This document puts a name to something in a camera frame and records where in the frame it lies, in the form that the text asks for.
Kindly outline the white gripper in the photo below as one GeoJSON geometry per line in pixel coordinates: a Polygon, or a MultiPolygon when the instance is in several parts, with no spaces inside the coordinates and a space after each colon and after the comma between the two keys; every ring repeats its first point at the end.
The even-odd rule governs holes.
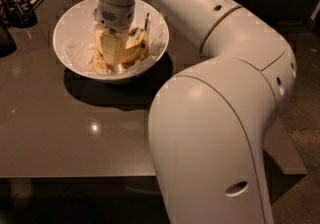
{"type": "Polygon", "coordinates": [[[98,0],[97,19],[106,30],[100,36],[103,59],[108,65],[119,64],[121,53],[126,48],[128,29],[134,19],[135,3],[129,6],[114,6],[98,0]]]}

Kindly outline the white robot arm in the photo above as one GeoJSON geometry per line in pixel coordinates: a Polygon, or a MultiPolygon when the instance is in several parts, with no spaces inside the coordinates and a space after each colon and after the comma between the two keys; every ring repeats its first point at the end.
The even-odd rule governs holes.
{"type": "MultiPolygon", "coordinates": [[[[149,112],[155,172],[171,224],[274,224],[264,137],[297,76],[287,41],[232,0],[148,0],[206,61],[169,79],[149,112]]],[[[124,31],[134,0],[99,0],[124,31]]]]}

